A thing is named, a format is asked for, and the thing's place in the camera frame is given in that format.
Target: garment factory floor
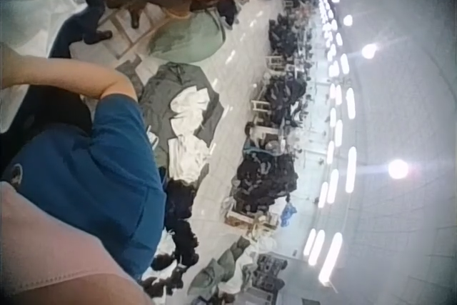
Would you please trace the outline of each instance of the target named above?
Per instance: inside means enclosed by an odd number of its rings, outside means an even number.
[[[250,100],[255,94],[257,82],[265,72],[265,56],[268,55],[268,20],[275,19],[281,10],[282,0],[249,0],[238,16],[239,24],[227,31],[225,44],[210,58],[197,63],[205,72],[214,89],[219,92],[225,108],[211,146],[212,155],[209,175],[204,179],[196,196],[192,230],[199,238],[200,261],[184,274],[184,290],[167,298],[167,304],[185,304],[185,290],[192,278],[205,267],[212,257],[218,258],[242,232],[225,225],[221,218],[221,203],[229,195],[231,179],[241,160],[245,141],[244,127],[252,120]],[[71,47],[76,59],[115,66],[117,61],[102,42],[87,46],[82,42]],[[137,69],[143,82],[153,76],[161,64],[148,58]]]

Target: green cloth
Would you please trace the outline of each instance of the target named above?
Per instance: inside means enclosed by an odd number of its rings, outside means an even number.
[[[199,11],[189,19],[162,26],[149,42],[149,54],[177,64],[192,64],[212,56],[225,40],[217,12]]]

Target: white fabric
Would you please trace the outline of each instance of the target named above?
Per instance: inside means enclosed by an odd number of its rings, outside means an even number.
[[[205,142],[192,134],[169,139],[169,174],[173,180],[191,184],[200,177],[202,168],[209,160]]]
[[[178,94],[170,103],[170,109],[176,112],[170,120],[175,135],[193,134],[203,121],[203,112],[208,103],[206,89],[197,91],[196,86],[192,86]]]
[[[164,270],[161,270],[161,271],[154,271],[151,267],[148,267],[148,269],[144,272],[143,276],[141,277],[141,280],[146,280],[147,278],[154,277],[154,278],[157,278],[156,281],[159,282],[159,279],[162,279],[162,280],[168,279],[172,275],[174,269],[177,266],[178,266],[178,262],[176,260],[174,260],[170,266],[166,267]]]
[[[162,231],[162,237],[160,238],[159,245],[157,246],[156,253],[154,256],[157,255],[164,255],[168,254],[171,255],[176,248],[175,243],[173,242],[173,237],[167,230]]]
[[[74,0],[0,0],[1,40],[21,55],[48,57],[64,22],[85,8]],[[8,130],[27,89],[0,91],[0,133]]]

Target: pile of clothes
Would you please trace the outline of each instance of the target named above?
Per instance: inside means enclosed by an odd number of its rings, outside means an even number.
[[[175,289],[182,289],[183,274],[199,261],[196,253],[199,241],[187,221],[192,215],[196,189],[181,181],[170,180],[165,192],[164,231],[154,260],[141,282],[155,304],[165,304],[167,295],[173,295]]]
[[[285,59],[291,58],[298,48],[297,34],[299,31],[300,28],[295,21],[287,16],[279,14],[276,21],[271,19],[268,39],[273,55],[281,55]]]
[[[235,211],[245,214],[266,213],[275,199],[288,196],[296,190],[298,174],[293,156],[273,156],[267,152],[250,152],[244,155],[236,177],[240,181],[233,197]]]
[[[192,304],[232,304],[236,295],[250,287],[257,270],[259,254],[276,248],[270,236],[261,236],[255,243],[240,237],[218,260],[211,259],[192,280],[188,295],[198,298]]]
[[[294,109],[292,106],[299,102],[306,93],[306,81],[296,79],[294,76],[272,76],[266,87],[265,100],[270,103],[271,118],[273,125],[279,126],[283,119],[292,121],[294,113],[301,107]]]

